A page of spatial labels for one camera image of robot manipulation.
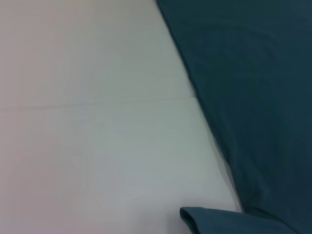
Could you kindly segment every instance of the teal fabric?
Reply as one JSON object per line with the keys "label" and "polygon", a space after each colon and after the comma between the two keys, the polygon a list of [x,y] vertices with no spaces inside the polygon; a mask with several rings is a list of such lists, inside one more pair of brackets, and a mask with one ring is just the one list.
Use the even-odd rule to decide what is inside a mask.
{"label": "teal fabric", "polygon": [[248,215],[193,232],[312,234],[312,1],[157,2]]}

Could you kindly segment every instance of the white panel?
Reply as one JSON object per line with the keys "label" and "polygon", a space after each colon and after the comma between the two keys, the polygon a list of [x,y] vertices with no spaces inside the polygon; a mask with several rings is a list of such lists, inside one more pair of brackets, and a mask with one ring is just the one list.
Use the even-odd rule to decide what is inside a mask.
{"label": "white panel", "polygon": [[181,206],[239,211],[194,98],[10,115],[1,234],[188,234]]}
{"label": "white panel", "polygon": [[0,109],[193,95],[154,0],[1,0]]}

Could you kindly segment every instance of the dark teal cloth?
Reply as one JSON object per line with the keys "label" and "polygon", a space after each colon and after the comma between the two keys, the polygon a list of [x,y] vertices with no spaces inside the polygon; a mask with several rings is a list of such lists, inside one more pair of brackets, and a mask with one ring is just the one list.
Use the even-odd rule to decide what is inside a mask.
{"label": "dark teal cloth", "polygon": [[[236,232],[214,233],[253,223],[257,233],[262,222],[263,233],[287,233],[284,223],[312,234],[312,1],[157,2],[244,211],[257,217],[235,216]],[[213,216],[186,212],[198,226]],[[193,232],[213,233],[205,228]]]}

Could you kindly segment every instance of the white surface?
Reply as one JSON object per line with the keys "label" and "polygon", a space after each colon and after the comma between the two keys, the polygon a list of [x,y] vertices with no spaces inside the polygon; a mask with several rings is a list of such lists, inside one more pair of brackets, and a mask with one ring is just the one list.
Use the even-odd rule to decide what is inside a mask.
{"label": "white surface", "polygon": [[194,98],[12,115],[0,149],[10,233],[180,234],[181,206],[239,210]]}
{"label": "white surface", "polygon": [[239,211],[154,0],[2,0],[0,32],[1,234],[188,234],[181,206]]}
{"label": "white surface", "polygon": [[193,95],[154,0],[1,0],[0,109]]}

